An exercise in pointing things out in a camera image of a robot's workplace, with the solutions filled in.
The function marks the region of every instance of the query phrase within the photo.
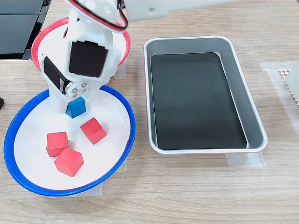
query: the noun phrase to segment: red wire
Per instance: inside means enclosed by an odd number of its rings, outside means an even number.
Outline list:
[[[93,18],[94,20],[96,20],[97,22],[100,22],[102,23],[104,26],[106,27],[109,27],[113,30],[116,30],[116,31],[119,31],[119,32],[122,32],[122,31],[125,31],[125,27],[123,28],[117,28],[117,27],[114,27],[112,26],[111,24],[107,23],[106,21],[100,19],[99,17],[91,14],[90,12],[88,12],[85,8],[83,8],[82,6],[80,6],[75,0],[68,0],[74,7],[76,7],[77,9],[79,9],[81,12],[83,12],[84,14],[88,15],[89,17]]]

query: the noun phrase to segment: red rim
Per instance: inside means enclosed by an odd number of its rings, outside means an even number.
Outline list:
[[[32,44],[32,48],[31,48],[31,59],[33,61],[33,63],[36,65],[36,67],[41,70],[41,67],[39,66],[39,62],[38,62],[38,58],[37,58],[37,52],[38,52],[38,47],[40,45],[40,43],[42,42],[43,38],[49,33],[51,32],[52,30],[60,27],[60,26],[63,26],[65,24],[67,24],[69,22],[69,18],[66,17],[66,18],[63,18],[63,19],[60,19],[54,23],[52,23],[51,25],[49,25],[48,27],[46,27],[42,32],[40,32],[37,37],[35,38],[35,40],[33,41],[33,44]],[[123,36],[125,37],[125,40],[126,40],[126,53],[125,55],[123,56],[122,60],[120,61],[120,63],[118,64],[118,66],[120,66],[127,58],[129,52],[130,52],[130,49],[131,49],[131,39],[130,39],[130,36],[129,36],[129,33],[127,31],[125,31],[124,33],[122,33]]]

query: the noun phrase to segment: blue cube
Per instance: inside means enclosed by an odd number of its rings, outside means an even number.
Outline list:
[[[79,97],[75,99],[67,105],[66,114],[70,116],[70,118],[75,118],[86,112],[85,100],[83,97]]]

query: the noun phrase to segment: black tray bottom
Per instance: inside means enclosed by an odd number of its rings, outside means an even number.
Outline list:
[[[217,54],[154,55],[151,71],[160,149],[246,147]]]

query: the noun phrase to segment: red cube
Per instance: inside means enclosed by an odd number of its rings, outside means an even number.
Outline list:
[[[88,122],[81,126],[82,131],[86,135],[86,137],[93,143],[99,142],[102,138],[104,138],[107,133],[102,128],[102,126],[98,123],[96,118],[91,118]]]
[[[65,148],[54,163],[59,172],[74,177],[84,161],[81,153]]]
[[[59,156],[69,146],[66,132],[49,133],[47,139],[47,152],[49,157]]]

